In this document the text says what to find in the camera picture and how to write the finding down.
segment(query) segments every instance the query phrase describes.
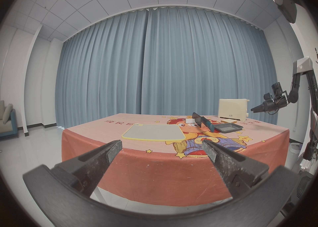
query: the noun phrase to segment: kitchen knife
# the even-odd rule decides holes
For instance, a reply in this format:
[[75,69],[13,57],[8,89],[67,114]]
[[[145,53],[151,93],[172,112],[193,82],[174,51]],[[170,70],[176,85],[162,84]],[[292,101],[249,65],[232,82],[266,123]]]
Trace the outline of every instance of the kitchen knife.
[[199,116],[196,112],[193,112],[192,118],[200,128],[202,123],[204,123],[204,125],[208,127],[211,132],[214,132],[214,125],[205,117]]

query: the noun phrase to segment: pink tablecloth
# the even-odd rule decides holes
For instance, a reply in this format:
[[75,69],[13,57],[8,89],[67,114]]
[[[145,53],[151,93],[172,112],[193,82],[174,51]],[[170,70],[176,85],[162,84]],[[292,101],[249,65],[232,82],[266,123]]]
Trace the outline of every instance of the pink tablecloth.
[[[221,121],[205,116],[213,123]],[[123,150],[99,183],[99,187],[132,201],[167,206],[206,204],[230,197],[212,162],[201,148],[210,139],[269,165],[272,172],[284,165],[289,130],[247,119],[237,124],[241,131],[221,134],[185,123],[186,116],[117,114],[65,129],[62,160],[68,160],[113,140],[121,139]],[[158,142],[122,139],[134,123],[178,124],[185,141]]]

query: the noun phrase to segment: white tile floor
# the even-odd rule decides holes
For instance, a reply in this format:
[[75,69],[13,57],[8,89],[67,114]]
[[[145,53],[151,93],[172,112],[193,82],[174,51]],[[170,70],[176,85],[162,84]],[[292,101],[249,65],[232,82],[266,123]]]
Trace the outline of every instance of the white tile floor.
[[[53,224],[39,209],[29,191],[27,190],[22,174],[45,164],[52,168],[55,164],[62,161],[61,158],[61,136],[62,129],[50,127],[36,127],[29,129],[30,136],[25,137],[23,132],[19,133],[19,138],[0,141],[0,169],[1,172],[14,193],[17,200],[24,209],[33,217],[33,219],[43,227],[52,227]],[[224,203],[224,201],[214,202],[205,205],[190,207],[170,207],[144,204],[136,201],[129,201],[126,198],[111,194],[108,191],[99,189],[100,193],[93,193],[91,198],[106,204],[128,211],[149,213],[149,214],[175,214],[196,211],[211,207],[213,205]],[[281,213],[268,225],[276,226],[283,216]]]

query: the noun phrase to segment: baking tray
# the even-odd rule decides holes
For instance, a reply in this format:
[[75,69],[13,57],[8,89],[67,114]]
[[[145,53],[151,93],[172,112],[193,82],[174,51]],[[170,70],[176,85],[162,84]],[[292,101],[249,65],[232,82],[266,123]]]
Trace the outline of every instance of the baking tray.
[[229,133],[229,132],[241,130],[243,129],[243,126],[233,124],[233,123],[225,123],[225,124],[214,125],[214,128],[221,133]]

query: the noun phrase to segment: cutting board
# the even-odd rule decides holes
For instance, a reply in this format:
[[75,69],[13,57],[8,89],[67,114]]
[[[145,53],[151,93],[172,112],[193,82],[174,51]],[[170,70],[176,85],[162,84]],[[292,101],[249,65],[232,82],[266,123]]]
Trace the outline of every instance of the cutting board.
[[146,141],[183,141],[185,135],[178,125],[134,124],[122,136]]

